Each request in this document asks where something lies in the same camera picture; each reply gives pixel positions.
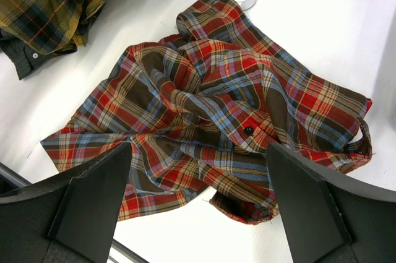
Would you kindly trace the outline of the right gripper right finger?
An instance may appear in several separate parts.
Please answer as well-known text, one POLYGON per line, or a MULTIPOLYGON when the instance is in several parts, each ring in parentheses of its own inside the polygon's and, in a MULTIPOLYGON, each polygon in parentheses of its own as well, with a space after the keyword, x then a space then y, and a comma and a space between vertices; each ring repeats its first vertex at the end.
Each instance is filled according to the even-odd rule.
POLYGON ((395 192, 271 143, 267 166, 294 262, 395 262, 395 192))

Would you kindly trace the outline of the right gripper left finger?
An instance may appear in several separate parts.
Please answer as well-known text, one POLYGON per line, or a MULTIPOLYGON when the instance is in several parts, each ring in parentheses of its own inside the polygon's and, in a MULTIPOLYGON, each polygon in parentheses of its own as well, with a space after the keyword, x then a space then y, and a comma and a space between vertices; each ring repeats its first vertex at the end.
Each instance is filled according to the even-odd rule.
POLYGON ((131 165, 128 143, 1 194, 1 262, 106 262, 131 165))

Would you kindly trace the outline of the red plaid shirt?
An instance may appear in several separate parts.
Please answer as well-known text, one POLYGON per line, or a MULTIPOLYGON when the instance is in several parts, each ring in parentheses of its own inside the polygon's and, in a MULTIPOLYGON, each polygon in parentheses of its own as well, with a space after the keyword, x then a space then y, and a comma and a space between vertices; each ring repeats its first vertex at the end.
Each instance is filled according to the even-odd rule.
POLYGON ((208 187, 210 203, 231 219, 272 219, 272 142, 341 173, 371 160, 371 100, 314 75, 233 0, 198 0, 176 25, 175 35, 127 47, 41 143, 66 171, 127 142, 120 220, 180 208, 208 187))

